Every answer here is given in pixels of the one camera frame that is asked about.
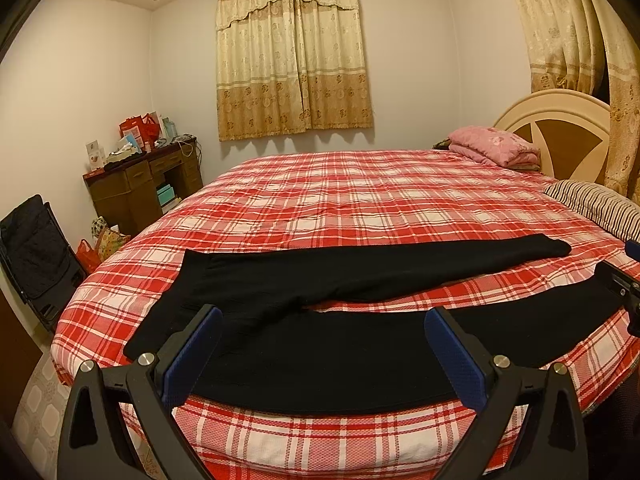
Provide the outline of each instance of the striped pillow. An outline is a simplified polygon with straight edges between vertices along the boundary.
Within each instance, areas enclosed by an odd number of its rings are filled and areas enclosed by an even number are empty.
[[[640,241],[640,207],[599,184],[560,180],[544,191],[623,242]]]

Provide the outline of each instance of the chair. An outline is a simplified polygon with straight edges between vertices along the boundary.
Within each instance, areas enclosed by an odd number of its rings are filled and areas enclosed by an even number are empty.
[[[21,300],[53,333],[87,277],[49,203],[32,196],[0,221],[0,264]]]

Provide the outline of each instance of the black pants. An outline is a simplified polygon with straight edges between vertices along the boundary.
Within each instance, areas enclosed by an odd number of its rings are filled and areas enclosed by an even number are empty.
[[[424,337],[424,312],[316,312],[373,303],[497,272],[570,247],[544,235],[510,240],[333,247],[269,253],[187,251],[174,284],[125,346],[157,351],[205,303],[224,314],[223,338],[194,393],[262,412],[384,413],[454,399]],[[596,281],[524,300],[454,311],[494,354],[539,367],[570,351],[620,307]]]

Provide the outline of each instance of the wall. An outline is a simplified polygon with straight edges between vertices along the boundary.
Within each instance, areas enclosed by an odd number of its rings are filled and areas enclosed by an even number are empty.
[[[460,123],[493,125],[531,92],[515,0],[450,0],[460,62]]]
[[[36,8],[0,64],[0,218],[39,193],[73,248],[90,239],[85,144],[114,148],[118,124],[151,110],[150,20],[148,10],[109,0],[43,0]],[[33,334],[36,318],[4,274],[0,287]]]
[[[274,153],[427,149],[458,126],[460,88],[449,0],[360,0],[375,127],[218,141],[217,0],[177,0],[151,27],[154,107],[202,144],[210,182],[244,160]]]

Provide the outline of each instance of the beige floral curtain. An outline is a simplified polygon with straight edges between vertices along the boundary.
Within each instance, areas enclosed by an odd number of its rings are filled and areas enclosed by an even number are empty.
[[[607,0],[592,0],[609,69],[611,123],[605,185],[640,204],[640,50]]]
[[[369,128],[358,0],[219,0],[220,140]]]
[[[531,66],[531,91],[568,88],[593,95],[604,44],[591,0],[517,0]]]

